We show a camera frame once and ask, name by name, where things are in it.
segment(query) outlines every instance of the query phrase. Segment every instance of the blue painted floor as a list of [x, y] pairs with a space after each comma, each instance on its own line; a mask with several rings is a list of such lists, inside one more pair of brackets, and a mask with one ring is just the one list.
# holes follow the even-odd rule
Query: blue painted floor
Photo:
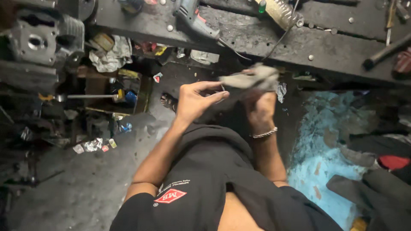
[[363, 133], [372, 126], [373, 111], [357, 110], [349, 105], [352, 92], [335, 94], [316, 92], [305, 103], [307, 113], [299, 129], [299, 138], [290, 155], [289, 184], [327, 212], [344, 230], [349, 230], [358, 215], [356, 206], [326, 187], [335, 174], [353, 180], [362, 178], [365, 168], [346, 162], [337, 140], [348, 134]]

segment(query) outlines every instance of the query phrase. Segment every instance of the foot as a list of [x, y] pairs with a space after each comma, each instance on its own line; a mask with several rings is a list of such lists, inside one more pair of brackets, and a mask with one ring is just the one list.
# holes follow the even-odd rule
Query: foot
[[177, 111], [178, 99], [174, 98], [172, 95], [168, 93], [161, 94], [160, 102], [164, 107], [169, 108], [174, 112]]

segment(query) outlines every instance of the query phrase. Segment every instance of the black t-shirt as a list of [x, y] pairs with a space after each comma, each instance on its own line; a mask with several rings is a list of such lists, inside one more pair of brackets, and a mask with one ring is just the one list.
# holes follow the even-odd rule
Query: black t-shirt
[[201, 141], [172, 167], [156, 197], [128, 199], [110, 231], [216, 231], [227, 191], [234, 192], [264, 230], [341, 230], [292, 187], [276, 187], [224, 141]]

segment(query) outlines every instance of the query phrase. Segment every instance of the cable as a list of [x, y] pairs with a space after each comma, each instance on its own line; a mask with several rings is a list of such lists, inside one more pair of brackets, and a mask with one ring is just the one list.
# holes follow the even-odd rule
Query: cable
[[246, 58], [246, 57], [240, 55], [239, 53], [237, 53], [231, 46], [229, 46], [229, 45], [228, 45], [226, 42], [224, 42], [221, 38], [219, 38], [218, 41], [219, 41], [221, 44], [223, 44], [225, 47], [227, 47], [227, 48], [229, 48], [230, 50], [234, 51], [234, 53], [235, 53], [236, 55], [242, 57], [243, 59], [246, 59], [246, 60], [248, 60], [248, 61], [251, 61], [251, 59]]
[[294, 5], [293, 13], [291, 14], [291, 18], [290, 18], [290, 20], [289, 20], [287, 30], [286, 30], [285, 33], [280, 37], [280, 39], [277, 41], [277, 43], [275, 43], [274, 47], [273, 47], [272, 50], [268, 53], [268, 55], [265, 56], [261, 61], [263, 61], [264, 59], [266, 59], [266, 58], [268, 58], [268, 57], [271, 56], [271, 54], [274, 52], [275, 48], [278, 46], [278, 44], [280, 44], [281, 40], [286, 36], [286, 34], [288, 33], [288, 31], [290, 31], [291, 28], [294, 26], [293, 23], [292, 23], [292, 21], [293, 21], [294, 13], [295, 13], [295, 11], [296, 11], [296, 8], [297, 8], [299, 2], [300, 2], [300, 0], [297, 0], [296, 4]]

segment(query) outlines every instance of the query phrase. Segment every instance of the red diamond logo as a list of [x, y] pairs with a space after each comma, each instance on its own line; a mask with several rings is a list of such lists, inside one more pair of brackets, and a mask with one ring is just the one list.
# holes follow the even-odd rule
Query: red diamond logo
[[155, 202], [169, 204], [177, 200], [178, 198], [184, 196], [185, 194], [187, 193], [176, 189], [170, 189], [166, 193], [164, 193], [162, 197], [155, 200]]

